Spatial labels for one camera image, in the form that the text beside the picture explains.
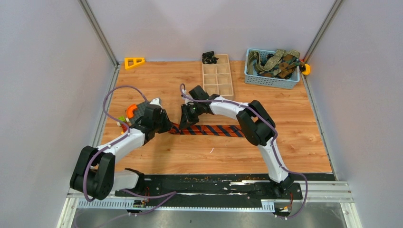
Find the orange navy striped tie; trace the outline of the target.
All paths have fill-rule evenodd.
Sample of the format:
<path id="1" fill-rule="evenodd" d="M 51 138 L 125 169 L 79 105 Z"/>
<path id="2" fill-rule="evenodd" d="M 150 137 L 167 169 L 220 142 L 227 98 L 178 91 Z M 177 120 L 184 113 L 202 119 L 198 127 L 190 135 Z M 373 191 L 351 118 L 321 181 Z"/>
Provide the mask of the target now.
<path id="1" fill-rule="evenodd" d="M 245 137 L 239 125 L 193 125 L 188 128 L 179 129 L 179 125 L 173 123 L 173 127 L 169 133 L 173 135 L 214 135 L 237 138 Z"/>

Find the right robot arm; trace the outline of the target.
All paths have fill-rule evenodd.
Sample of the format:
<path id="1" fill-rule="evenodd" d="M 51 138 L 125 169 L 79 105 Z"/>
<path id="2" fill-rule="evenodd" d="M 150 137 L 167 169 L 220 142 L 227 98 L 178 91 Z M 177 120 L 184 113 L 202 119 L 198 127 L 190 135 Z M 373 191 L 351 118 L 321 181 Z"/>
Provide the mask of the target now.
<path id="1" fill-rule="evenodd" d="M 265 161 L 271 183 L 269 190 L 280 199 L 290 193 L 293 180 L 278 152 L 275 124 L 258 101 L 235 102 L 217 95 L 208 97 L 207 100 L 195 100 L 187 95 L 182 97 L 185 104 L 181 106 L 180 128 L 198 123 L 201 114 L 216 114 L 236 119 L 244 137 L 249 143 L 257 146 Z"/>

